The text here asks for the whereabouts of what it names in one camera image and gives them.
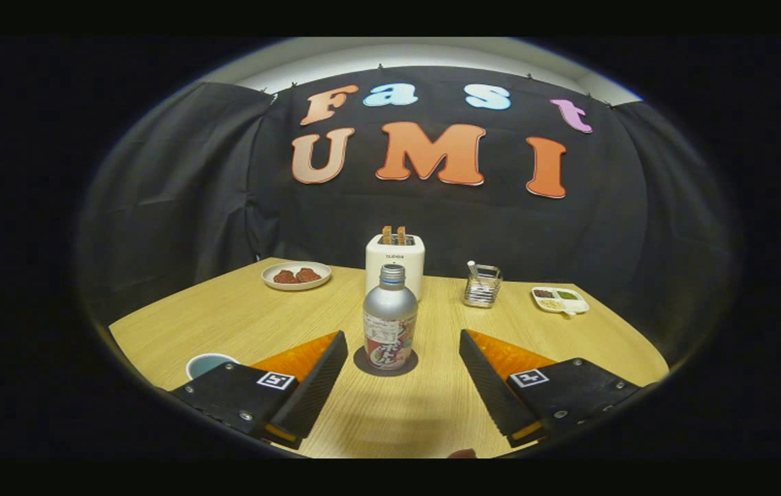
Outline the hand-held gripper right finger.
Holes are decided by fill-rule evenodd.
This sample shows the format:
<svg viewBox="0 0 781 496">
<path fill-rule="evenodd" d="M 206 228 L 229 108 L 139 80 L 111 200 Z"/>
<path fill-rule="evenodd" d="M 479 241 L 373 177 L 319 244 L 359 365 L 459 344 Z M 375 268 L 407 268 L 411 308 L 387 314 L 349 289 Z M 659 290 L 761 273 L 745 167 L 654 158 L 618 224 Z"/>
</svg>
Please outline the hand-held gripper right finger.
<svg viewBox="0 0 781 496">
<path fill-rule="evenodd" d="M 469 329 L 459 354 L 511 448 L 581 430 L 643 390 L 585 358 L 557 362 Z"/>
</svg>

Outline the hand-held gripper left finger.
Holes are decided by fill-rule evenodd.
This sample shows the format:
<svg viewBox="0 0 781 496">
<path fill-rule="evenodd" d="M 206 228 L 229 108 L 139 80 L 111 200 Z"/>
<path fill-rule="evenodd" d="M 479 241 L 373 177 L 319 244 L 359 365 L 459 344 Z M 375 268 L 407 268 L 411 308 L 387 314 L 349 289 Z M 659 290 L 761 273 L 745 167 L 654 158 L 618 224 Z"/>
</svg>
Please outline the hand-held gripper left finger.
<svg viewBox="0 0 781 496">
<path fill-rule="evenodd" d="M 252 365 L 224 361 L 170 395 L 249 437 L 297 449 L 311 434 L 347 356 L 346 336 L 337 331 Z"/>
</svg>

